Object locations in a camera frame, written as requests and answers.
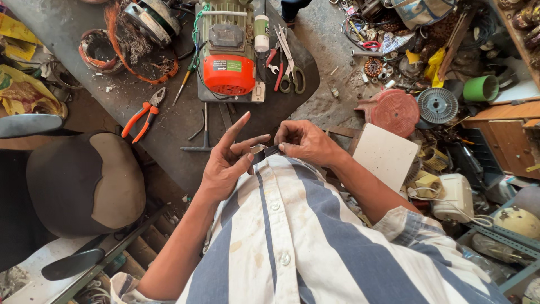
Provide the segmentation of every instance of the man's hand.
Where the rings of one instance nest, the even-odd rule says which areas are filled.
[[[301,158],[320,166],[332,166],[350,155],[319,127],[307,120],[282,121],[274,144],[290,157]]]
[[[202,175],[202,183],[197,196],[208,203],[226,200],[234,190],[238,178],[245,172],[253,174],[251,147],[270,140],[270,134],[261,135],[233,144],[242,127],[249,120],[247,112],[230,127],[210,153],[210,159]]]

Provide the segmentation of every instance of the striped shirt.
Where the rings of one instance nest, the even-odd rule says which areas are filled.
[[[364,227],[313,166],[279,155],[221,202],[177,301],[137,283],[115,275],[113,303],[508,303],[437,221],[398,207]]]

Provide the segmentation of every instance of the metal frame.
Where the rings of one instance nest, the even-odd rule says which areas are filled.
[[[139,235],[143,233],[151,224],[153,224],[163,213],[168,210],[167,206],[163,206],[160,210],[150,216],[146,221],[132,231],[126,238],[121,240],[112,250],[110,250],[103,260],[91,267],[82,275],[77,281],[75,281],[70,287],[63,291],[51,304],[66,304],[73,298],[86,284],[88,284],[105,266],[107,266],[115,257],[121,254],[126,247],[133,242]]]
[[[501,206],[499,209],[493,212],[491,216],[495,216],[495,214],[499,212],[499,210],[501,209],[511,207],[513,203],[514,203],[514,199],[509,200],[503,206]],[[530,280],[538,277],[538,275],[536,275],[535,273],[537,270],[540,269],[540,242],[539,241],[523,236],[519,233],[515,233],[508,229],[504,229],[497,225],[493,225],[493,227],[490,227],[490,228],[485,228],[485,227],[476,225],[472,222],[463,223],[463,225],[471,229],[468,232],[466,232],[464,235],[462,235],[459,239],[457,239],[457,243],[459,244],[464,244],[466,240],[471,237],[471,234],[481,233],[485,236],[488,236],[498,242],[506,244],[516,250],[522,251],[537,259],[531,265],[527,266],[525,269],[521,270],[516,275],[511,277],[508,281],[501,284],[498,288],[502,294],[504,294],[505,296],[509,296],[511,294],[519,294],[519,293],[522,294],[525,291]]]

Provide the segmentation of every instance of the man's left hand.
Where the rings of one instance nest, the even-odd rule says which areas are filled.
[[[245,172],[253,174],[251,147],[269,141],[270,134],[233,144],[250,116],[249,112],[245,113],[225,132],[219,143],[212,149],[202,175],[201,186],[197,191],[197,194],[203,197],[202,200],[210,204],[226,200],[236,187],[240,175]]]

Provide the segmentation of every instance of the shirt sleeve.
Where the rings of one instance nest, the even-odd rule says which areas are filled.
[[[460,269],[492,283],[483,270],[463,258],[463,248],[446,235],[441,224],[434,219],[399,206],[388,211],[373,229],[381,232],[392,244],[408,247],[450,269]],[[467,281],[467,275],[461,275],[460,279]]]
[[[117,273],[111,278],[111,304],[175,304],[172,301],[148,299],[137,291],[139,280],[127,273]]]

